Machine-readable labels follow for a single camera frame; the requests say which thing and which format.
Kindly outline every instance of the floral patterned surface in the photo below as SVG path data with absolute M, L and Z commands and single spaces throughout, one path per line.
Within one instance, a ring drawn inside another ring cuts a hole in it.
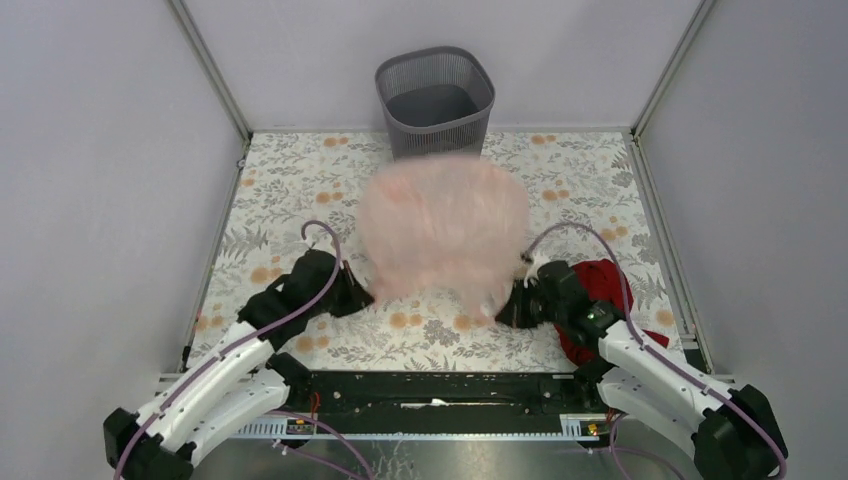
M 532 233 L 560 220 L 591 225 L 610 242 L 633 289 L 633 317 L 669 336 L 682 356 L 629 157 L 619 133 L 490 133 L 484 155 L 524 180 Z M 332 252 L 318 227 L 342 241 L 357 278 L 368 265 L 354 230 L 368 178 L 391 161 L 385 135 L 256 134 L 198 315 L 188 366 L 214 345 L 247 299 L 283 272 L 309 245 Z M 552 233 L 539 253 L 571 263 L 603 258 L 600 245 L 575 230 Z M 550 325 L 535 330 L 483 327 L 461 314 L 451 292 L 423 292 L 346 318 L 323 315 L 283 349 L 307 367 L 353 370 L 571 371 Z

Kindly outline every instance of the gray wall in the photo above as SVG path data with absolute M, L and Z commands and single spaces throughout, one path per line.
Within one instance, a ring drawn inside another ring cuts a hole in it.
M 719 2 L 645 149 L 724 370 L 775 407 L 790 478 L 844 478 L 848 2 Z
M 254 129 L 382 127 L 374 71 L 453 44 L 497 90 L 496 127 L 629 126 L 698 0 L 189 0 Z
M 0 2 L 0 478 L 111 478 L 239 151 L 164 1 Z

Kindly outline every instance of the laundry basket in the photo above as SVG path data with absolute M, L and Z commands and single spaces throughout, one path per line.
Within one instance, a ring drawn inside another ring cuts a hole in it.
M 375 80 L 395 160 L 483 150 L 495 88 L 467 51 L 400 55 L 380 65 Z

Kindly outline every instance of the garment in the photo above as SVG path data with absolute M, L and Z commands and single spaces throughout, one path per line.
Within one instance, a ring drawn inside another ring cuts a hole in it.
M 589 292 L 589 298 L 591 300 L 607 301 L 615 305 L 622 312 L 624 311 L 621 282 L 618 278 L 618 271 L 612 261 L 604 259 L 580 262 L 572 265 L 572 269 L 577 273 L 577 278 L 580 280 L 583 288 Z M 629 283 L 627 283 L 627 307 L 630 310 L 633 308 L 633 293 L 630 291 Z M 555 328 L 557 329 L 557 333 L 559 333 L 559 343 L 562 345 L 562 350 L 571 363 L 579 367 L 595 358 L 595 354 L 589 349 L 575 345 L 561 328 L 557 326 Z M 645 334 L 662 345 L 663 348 L 668 347 L 669 339 L 665 335 L 647 330 L 645 330 Z

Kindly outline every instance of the basket rim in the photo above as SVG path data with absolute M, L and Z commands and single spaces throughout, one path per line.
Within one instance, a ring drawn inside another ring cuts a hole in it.
M 485 82 L 486 87 L 488 87 L 489 89 L 489 92 L 491 92 L 491 99 L 484 108 L 480 109 L 480 111 L 462 118 L 458 118 L 456 120 L 438 123 L 436 125 L 430 125 L 428 127 L 414 127 L 412 125 L 407 125 L 397 120 L 394 115 L 389 112 L 389 109 L 386 106 L 386 100 L 383 98 L 382 92 L 380 92 L 380 75 L 389 67 L 402 63 L 406 60 L 420 58 L 427 55 L 433 55 L 436 53 L 453 53 L 471 62 L 471 65 L 475 69 L 477 69 L 477 73 L 480 74 L 480 77 L 483 79 L 483 82 Z M 380 100 L 380 106 L 383 109 L 383 116 L 385 117 L 386 121 L 391 124 L 391 126 L 398 128 L 405 133 L 436 133 L 449 130 L 451 128 L 467 125 L 469 123 L 476 122 L 480 119 L 488 117 L 491 114 L 492 107 L 494 107 L 495 105 L 495 86 L 492 83 L 492 79 L 489 78 L 489 74 L 486 72 L 486 69 L 483 68 L 483 65 L 480 63 L 479 60 L 477 60 L 477 57 L 472 55 L 468 50 L 450 45 L 441 45 L 436 47 L 428 47 L 421 50 L 415 50 L 413 52 L 403 53 L 386 60 L 385 62 L 381 63 L 379 67 L 377 67 L 377 71 L 374 73 L 374 86 L 377 88 L 377 98 Z

